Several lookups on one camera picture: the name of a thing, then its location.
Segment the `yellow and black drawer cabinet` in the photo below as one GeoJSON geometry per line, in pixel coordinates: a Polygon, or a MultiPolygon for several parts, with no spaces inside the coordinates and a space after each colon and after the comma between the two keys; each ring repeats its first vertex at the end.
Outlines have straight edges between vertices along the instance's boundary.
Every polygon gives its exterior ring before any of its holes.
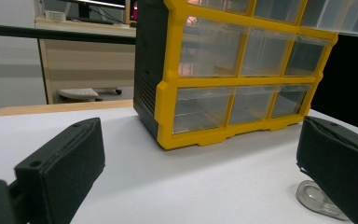
{"type": "Polygon", "coordinates": [[[310,103],[338,35],[300,25],[308,0],[139,0],[137,5],[134,108],[152,136],[165,149],[206,146],[241,133],[283,129],[299,123],[310,111],[310,103]],[[173,120],[179,89],[237,85],[281,84],[281,77],[180,77],[178,65],[183,29],[189,16],[255,25],[268,30],[308,35],[331,41],[313,77],[291,77],[291,84],[309,84],[296,115],[251,123],[174,133],[173,120]]]}

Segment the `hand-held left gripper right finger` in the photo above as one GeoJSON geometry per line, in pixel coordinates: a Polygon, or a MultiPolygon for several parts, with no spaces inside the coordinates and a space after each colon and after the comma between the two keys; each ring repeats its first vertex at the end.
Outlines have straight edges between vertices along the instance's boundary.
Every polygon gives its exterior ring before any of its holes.
{"type": "Polygon", "coordinates": [[[305,117],[296,164],[358,224],[358,133],[333,121],[305,117]]]}

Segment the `black horizontal bar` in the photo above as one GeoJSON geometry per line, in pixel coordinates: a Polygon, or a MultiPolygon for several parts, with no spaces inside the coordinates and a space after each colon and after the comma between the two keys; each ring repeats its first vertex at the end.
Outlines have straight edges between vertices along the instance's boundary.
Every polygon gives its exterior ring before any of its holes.
{"type": "Polygon", "coordinates": [[[25,28],[16,26],[0,25],[0,36],[36,38],[65,41],[81,41],[95,43],[112,43],[134,45],[135,37],[121,35],[101,35],[78,32],[55,31],[46,29],[25,28]]]}

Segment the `light wooden desk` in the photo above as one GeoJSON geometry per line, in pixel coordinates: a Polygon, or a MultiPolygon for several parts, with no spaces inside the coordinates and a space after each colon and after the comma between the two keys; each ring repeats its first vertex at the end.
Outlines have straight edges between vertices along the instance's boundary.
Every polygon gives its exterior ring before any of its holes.
{"type": "Polygon", "coordinates": [[[40,30],[85,35],[85,40],[38,39],[47,101],[61,89],[118,89],[133,85],[136,30],[126,24],[35,19],[40,30]]]}

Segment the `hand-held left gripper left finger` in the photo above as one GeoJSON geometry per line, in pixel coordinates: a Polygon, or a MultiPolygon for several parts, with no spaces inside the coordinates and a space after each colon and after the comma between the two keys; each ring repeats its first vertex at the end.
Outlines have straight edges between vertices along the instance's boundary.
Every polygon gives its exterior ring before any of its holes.
{"type": "Polygon", "coordinates": [[[103,172],[101,120],[74,123],[15,166],[30,224],[70,224],[103,172]]]}

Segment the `clear plastic drawer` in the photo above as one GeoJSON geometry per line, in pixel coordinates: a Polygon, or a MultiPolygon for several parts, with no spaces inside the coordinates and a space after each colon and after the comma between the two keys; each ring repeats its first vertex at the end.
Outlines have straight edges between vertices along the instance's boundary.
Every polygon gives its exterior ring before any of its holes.
{"type": "Polygon", "coordinates": [[[300,25],[358,36],[358,0],[308,0],[300,25]]]}

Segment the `set of clear cabinet drawers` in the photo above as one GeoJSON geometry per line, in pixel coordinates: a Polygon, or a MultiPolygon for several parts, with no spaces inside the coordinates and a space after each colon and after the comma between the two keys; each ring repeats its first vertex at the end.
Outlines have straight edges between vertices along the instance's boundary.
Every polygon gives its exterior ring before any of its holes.
{"type": "Polygon", "coordinates": [[[296,115],[331,41],[189,16],[183,29],[180,77],[281,77],[281,84],[179,89],[174,133],[187,133],[296,115]]]}

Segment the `small white box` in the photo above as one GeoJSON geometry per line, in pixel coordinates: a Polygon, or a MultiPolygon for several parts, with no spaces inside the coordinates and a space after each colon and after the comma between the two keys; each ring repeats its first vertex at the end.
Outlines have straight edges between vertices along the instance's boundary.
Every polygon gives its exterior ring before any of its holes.
{"type": "Polygon", "coordinates": [[[56,22],[66,21],[66,15],[59,11],[46,10],[45,17],[47,20],[56,22]]]}

